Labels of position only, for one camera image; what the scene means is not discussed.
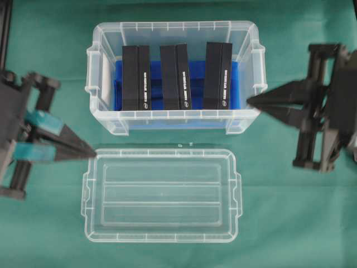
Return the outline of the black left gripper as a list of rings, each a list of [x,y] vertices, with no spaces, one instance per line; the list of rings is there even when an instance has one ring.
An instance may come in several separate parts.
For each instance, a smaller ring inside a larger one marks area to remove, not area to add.
[[[17,84],[14,72],[1,71],[1,179],[16,160],[52,162],[96,157],[95,150],[60,118],[48,113],[59,87],[58,80],[36,72],[28,73]],[[40,92],[36,103],[39,110],[27,112],[32,88]],[[25,142],[30,136],[46,141]]]

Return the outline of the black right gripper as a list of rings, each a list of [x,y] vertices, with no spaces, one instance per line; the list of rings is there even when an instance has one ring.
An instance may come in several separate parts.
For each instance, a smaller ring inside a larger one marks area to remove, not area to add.
[[[342,149],[356,156],[356,51],[343,44],[311,44],[308,50],[306,79],[250,97],[247,103],[300,130],[294,166],[330,172]]]

